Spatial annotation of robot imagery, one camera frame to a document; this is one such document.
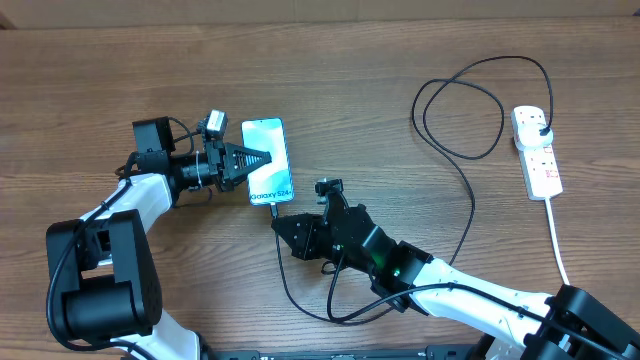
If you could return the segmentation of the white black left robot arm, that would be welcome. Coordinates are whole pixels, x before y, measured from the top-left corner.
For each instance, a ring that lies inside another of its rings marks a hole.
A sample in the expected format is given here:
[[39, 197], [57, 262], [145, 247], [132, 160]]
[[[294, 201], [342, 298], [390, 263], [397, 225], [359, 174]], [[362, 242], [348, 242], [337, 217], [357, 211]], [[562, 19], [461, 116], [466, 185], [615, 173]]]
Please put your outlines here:
[[179, 154], [175, 118], [136, 121], [136, 151], [117, 169], [116, 190], [94, 210], [46, 232], [46, 320], [75, 352], [119, 348], [131, 359], [211, 359], [204, 338], [163, 308], [147, 234], [183, 191], [228, 192], [271, 163], [265, 151], [227, 143], [227, 118], [213, 113], [196, 130], [203, 142]]

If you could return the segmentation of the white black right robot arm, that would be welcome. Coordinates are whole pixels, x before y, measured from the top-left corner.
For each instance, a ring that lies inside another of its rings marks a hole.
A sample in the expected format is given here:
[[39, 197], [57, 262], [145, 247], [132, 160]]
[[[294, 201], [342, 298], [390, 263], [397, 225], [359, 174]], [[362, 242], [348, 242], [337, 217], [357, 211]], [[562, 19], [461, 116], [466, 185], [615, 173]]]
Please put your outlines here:
[[636, 359], [639, 333], [590, 293], [564, 284], [554, 295], [515, 290], [465, 274], [376, 225], [364, 205], [328, 195], [323, 214], [276, 218], [274, 232], [301, 260], [326, 259], [369, 276], [378, 300], [334, 322], [388, 304], [483, 332], [488, 353], [519, 359]]

